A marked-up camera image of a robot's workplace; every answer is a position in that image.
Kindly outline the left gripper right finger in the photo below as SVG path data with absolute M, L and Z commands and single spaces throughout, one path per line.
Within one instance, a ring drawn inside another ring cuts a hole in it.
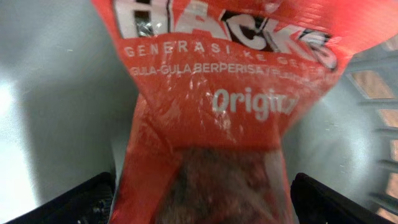
M 298 173 L 290 198 L 300 223 L 383 224 L 386 219 L 370 212 L 323 183 Z

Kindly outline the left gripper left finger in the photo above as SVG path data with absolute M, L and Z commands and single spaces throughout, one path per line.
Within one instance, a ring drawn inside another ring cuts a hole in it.
M 114 176 L 102 172 L 7 224 L 107 224 L 113 197 Z

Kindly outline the red snack bag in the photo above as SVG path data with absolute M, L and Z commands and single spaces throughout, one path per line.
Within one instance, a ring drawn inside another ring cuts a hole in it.
M 95 1 L 134 80 L 111 223 L 292 223 L 281 139 L 397 2 Z

